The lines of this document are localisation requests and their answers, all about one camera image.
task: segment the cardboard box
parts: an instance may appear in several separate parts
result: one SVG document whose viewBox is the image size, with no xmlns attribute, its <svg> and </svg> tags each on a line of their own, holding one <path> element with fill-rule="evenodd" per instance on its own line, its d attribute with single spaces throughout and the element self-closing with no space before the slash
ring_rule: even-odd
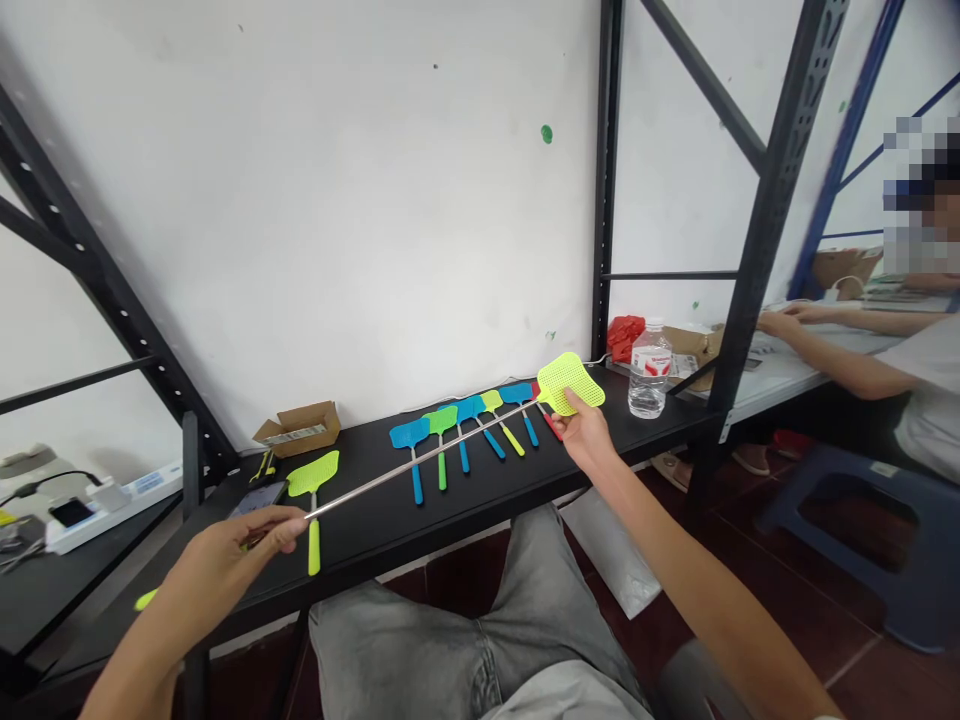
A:
<svg viewBox="0 0 960 720">
<path fill-rule="evenodd" d="M 279 423 L 267 420 L 253 439 L 281 458 L 333 445 L 340 434 L 340 418 L 332 400 L 284 410 L 277 413 L 277 419 Z"/>
<path fill-rule="evenodd" d="M 667 340 L 673 346 L 674 355 L 692 355 L 697 360 L 697 367 L 703 367 L 704 363 L 720 354 L 720 343 L 723 342 L 723 325 L 718 325 L 711 333 L 695 332 L 665 325 L 663 334 L 667 336 Z M 681 377 L 671 377 L 670 382 L 676 385 L 682 379 Z M 706 392 L 711 387 L 713 387 L 713 370 L 698 378 L 689 389 L 694 392 Z"/>
<path fill-rule="evenodd" d="M 821 250 L 813 259 L 813 277 L 824 291 L 833 287 L 840 278 L 851 275 L 857 280 L 842 280 L 837 289 L 837 300 L 853 300 L 863 294 L 863 288 L 873 274 L 873 269 L 883 257 L 883 248 L 857 250 Z"/>
</svg>

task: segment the dark hair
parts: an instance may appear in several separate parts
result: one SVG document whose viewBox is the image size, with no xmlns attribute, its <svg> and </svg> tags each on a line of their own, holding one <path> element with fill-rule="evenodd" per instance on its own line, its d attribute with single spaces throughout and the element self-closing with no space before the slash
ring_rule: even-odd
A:
<svg viewBox="0 0 960 720">
<path fill-rule="evenodd" d="M 937 145 L 921 151 L 923 162 L 910 166 L 910 180 L 884 183 L 884 210 L 933 210 L 938 194 L 960 193 L 960 132 L 937 133 Z"/>
</svg>

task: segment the water bottle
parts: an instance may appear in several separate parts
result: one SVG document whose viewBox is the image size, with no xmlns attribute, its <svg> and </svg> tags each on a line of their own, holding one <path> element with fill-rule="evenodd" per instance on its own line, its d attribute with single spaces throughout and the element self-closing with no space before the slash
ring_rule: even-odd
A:
<svg viewBox="0 0 960 720">
<path fill-rule="evenodd" d="M 633 343 L 630 358 L 630 391 L 627 402 L 638 418 L 660 417 L 667 401 L 668 377 L 673 348 L 663 334 L 662 318 L 647 318 L 647 325 Z"/>
</svg>

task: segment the white t-shirt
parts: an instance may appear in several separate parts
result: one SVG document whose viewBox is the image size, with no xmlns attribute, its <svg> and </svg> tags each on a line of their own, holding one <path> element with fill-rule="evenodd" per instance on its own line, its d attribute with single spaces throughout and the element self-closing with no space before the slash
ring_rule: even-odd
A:
<svg viewBox="0 0 960 720">
<path fill-rule="evenodd" d="M 920 380 L 894 436 L 907 455 L 960 483 L 960 315 L 876 356 Z"/>
</svg>

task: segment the white power strip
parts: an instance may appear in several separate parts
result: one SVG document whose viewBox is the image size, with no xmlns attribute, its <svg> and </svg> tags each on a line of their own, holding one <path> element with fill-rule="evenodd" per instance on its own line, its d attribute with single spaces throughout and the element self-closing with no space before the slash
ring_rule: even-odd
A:
<svg viewBox="0 0 960 720">
<path fill-rule="evenodd" d="M 106 512 L 95 503 L 87 507 L 93 515 L 76 525 L 64 527 L 56 520 L 47 523 L 47 552 L 64 555 L 74 548 L 93 540 L 97 535 L 129 520 L 151 505 L 170 497 L 183 487 L 183 464 L 181 461 L 170 463 L 156 472 L 144 475 L 139 480 L 121 486 L 121 490 L 130 496 L 130 502 L 119 510 Z"/>
</svg>

